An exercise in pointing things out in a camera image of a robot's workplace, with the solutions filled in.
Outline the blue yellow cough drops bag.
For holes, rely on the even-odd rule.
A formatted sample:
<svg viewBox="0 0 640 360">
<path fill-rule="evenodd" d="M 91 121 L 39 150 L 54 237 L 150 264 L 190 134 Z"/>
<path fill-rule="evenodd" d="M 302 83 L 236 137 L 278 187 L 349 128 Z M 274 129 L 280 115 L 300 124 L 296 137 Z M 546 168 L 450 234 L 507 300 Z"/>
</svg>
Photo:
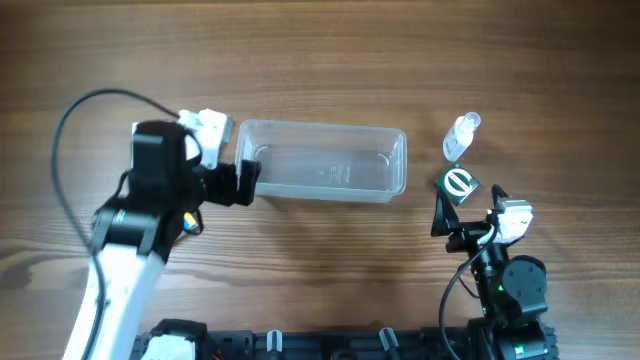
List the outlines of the blue yellow cough drops bag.
<svg viewBox="0 0 640 360">
<path fill-rule="evenodd" d="M 184 214 L 183 231 L 187 234 L 198 234 L 200 225 L 193 213 L 186 212 Z"/>
</svg>

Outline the clear plastic container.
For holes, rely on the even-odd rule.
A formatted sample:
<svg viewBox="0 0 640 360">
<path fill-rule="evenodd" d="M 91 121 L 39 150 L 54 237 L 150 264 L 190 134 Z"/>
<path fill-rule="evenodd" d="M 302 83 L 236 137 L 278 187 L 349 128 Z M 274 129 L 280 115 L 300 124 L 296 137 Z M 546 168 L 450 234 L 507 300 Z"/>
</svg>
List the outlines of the clear plastic container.
<svg viewBox="0 0 640 360">
<path fill-rule="evenodd" d="M 240 126 L 236 161 L 258 161 L 255 193 L 387 203 L 407 182 L 407 138 L 395 128 L 277 120 Z"/>
</svg>

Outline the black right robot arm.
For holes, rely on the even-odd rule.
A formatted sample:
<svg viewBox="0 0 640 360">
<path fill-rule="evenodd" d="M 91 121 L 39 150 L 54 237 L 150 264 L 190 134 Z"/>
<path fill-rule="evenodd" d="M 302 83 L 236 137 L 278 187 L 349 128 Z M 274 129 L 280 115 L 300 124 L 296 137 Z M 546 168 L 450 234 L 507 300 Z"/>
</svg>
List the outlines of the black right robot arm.
<svg viewBox="0 0 640 360">
<path fill-rule="evenodd" d="M 438 332 L 450 359 L 556 359 L 554 330 L 541 321 L 548 310 L 547 270 L 532 256 L 508 254 L 525 237 L 533 220 L 532 206 L 515 199 L 497 184 L 492 186 L 493 207 L 481 221 L 462 222 L 446 191 L 436 187 L 431 235 L 448 238 L 446 251 L 464 253 L 444 290 L 438 310 Z M 466 339 L 456 350 L 445 327 L 450 293 L 470 271 L 483 316 L 468 321 Z"/>
</svg>

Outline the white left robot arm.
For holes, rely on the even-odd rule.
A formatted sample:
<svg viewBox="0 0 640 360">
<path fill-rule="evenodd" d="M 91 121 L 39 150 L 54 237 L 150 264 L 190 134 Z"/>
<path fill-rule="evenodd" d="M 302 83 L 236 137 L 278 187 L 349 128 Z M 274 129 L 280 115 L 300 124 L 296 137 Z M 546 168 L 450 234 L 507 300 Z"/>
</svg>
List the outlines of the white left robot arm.
<svg viewBox="0 0 640 360">
<path fill-rule="evenodd" d="M 185 214 L 197 214 L 204 202 L 253 202 L 260 164 L 219 160 L 232 131 L 228 118 L 135 126 L 131 167 L 119 181 L 129 191 L 96 214 L 87 287 L 65 358 L 128 358 L 144 307 L 185 231 Z"/>
</svg>

